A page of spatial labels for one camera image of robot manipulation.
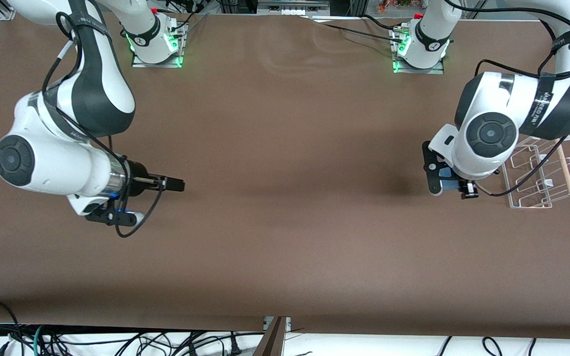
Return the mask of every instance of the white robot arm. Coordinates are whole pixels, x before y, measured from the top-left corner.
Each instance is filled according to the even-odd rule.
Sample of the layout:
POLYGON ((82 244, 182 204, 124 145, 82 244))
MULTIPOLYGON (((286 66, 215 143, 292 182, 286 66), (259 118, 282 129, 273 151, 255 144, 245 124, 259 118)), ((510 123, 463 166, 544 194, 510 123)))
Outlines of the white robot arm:
MULTIPOLYGON (((570 134, 570 0, 512 0, 537 16, 554 33, 556 74, 484 72, 464 89, 455 124, 444 126, 425 149, 430 192, 439 195, 450 167, 466 197, 476 197, 473 180, 491 175, 512 154, 520 133, 543 139, 570 134), (436 156, 443 158, 441 164, 436 156)), ((432 0, 420 20, 411 20, 409 40, 399 53, 416 68, 430 68, 445 54, 461 18, 458 0, 432 0)))
MULTIPOLYGON (((0 176, 21 189, 65 195, 88 220, 139 227, 145 216, 126 210, 128 196, 145 189, 183 191, 184 183, 150 175, 97 140, 126 130, 136 108, 101 11, 93 0, 24 0, 13 6, 30 20, 59 25, 70 41, 58 58, 75 44, 77 64, 50 86, 48 75, 41 91, 17 102, 14 124, 0 140, 0 176), (34 6, 25 8, 29 3, 34 6), (92 140, 104 149, 91 146, 92 140), (104 206, 115 200, 118 208, 104 206)), ((149 22, 152 13, 145 12, 143 22, 149 22)))
MULTIPOLYGON (((8 0, 28 20, 56 27, 55 14, 70 6, 69 0, 8 0)), ((177 20, 153 13, 146 0, 97 0, 116 15, 135 54, 145 63, 160 63, 177 52, 177 20)))

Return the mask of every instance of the black circular cap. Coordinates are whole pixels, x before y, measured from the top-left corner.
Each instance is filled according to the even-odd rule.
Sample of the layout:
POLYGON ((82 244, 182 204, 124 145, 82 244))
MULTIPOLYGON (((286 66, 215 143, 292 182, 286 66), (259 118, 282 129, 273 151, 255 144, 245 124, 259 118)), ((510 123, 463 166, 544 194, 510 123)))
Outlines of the black circular cap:
POLYGON ((468 143, 479 156, 491 158, 507 151, 516 139, 516 125, 502 113, 484 113, 468 125, 468 143))
POLYGON ((493 122, 489 122, 482 126, 481 130, 479 131, 479 137, 483 142, 487 143, 496 143, 499 142, 503 135, 505 134, 505 130, 499 124, 494 124, 493 122))
POLYGON ((10 135, 0 141, 0 176, 10 184, 26 185, 32 179, 34 151, 21 136, 10 135))
POLYGON ((14 147, 8 147, 0 154, 0 164, 6 171, 16 171, 21 165, 21 155, 14 147))

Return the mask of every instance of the white wire rack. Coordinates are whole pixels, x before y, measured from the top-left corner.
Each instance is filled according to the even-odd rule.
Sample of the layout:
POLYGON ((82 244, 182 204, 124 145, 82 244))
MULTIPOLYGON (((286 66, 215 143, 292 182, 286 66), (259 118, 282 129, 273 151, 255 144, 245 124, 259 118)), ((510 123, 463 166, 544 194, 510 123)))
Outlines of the white wire rack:
MULTIPOLYGON (((556 144, 556 140, 544 140, 527 137, 516 145, 514 153, 502 165, 505 186, 509 190, 518 184, 534 169, 548 151, 556 144)), ((570 157, 564 156, 563 147, 544 164, 525 184, 514 190, 509 197, 509 205, 515 209, 552 208, 556 201, 570 199, 570 157)))

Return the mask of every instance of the brown table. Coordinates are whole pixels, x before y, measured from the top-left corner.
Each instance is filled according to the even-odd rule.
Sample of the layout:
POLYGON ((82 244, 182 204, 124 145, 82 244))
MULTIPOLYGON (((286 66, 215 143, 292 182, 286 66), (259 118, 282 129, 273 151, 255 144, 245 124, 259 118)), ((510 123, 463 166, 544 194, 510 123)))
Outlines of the brown table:
MULTIPOLYGON (((120 239, 0 179, 0 300, 20 322, 259 329, 291 315, 308 332, 570 338, 570 201, 434 198, 422 170, 421 143, 452 122, 480 59, 544 58, 539 23, 459 23, 445 75, 402 75, 384 41, 295 16, 210 16, 184 68, 131 68, 106 17, 138 103, 115 149, 187 191, 120 239)), ((64 42, 0 23, 0 137, 64 42)))

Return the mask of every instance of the wooden stick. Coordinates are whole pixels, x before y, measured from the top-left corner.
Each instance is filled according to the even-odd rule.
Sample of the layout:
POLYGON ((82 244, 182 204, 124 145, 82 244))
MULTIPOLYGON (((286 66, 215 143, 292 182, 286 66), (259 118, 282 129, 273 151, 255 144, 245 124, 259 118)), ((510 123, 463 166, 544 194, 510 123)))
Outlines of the wooden stick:
POLYGON ((569 165, 566 162, 566 157, 564 157, 564 151, 562 149, 562 145, 558 146, 558 158, 560 160, 560 165, 563 167, 563 172, 564 172, 564 179, 566 180, 566 189, 569 192, 569 196, 570 196, 570 172, 569 172, 569 165))

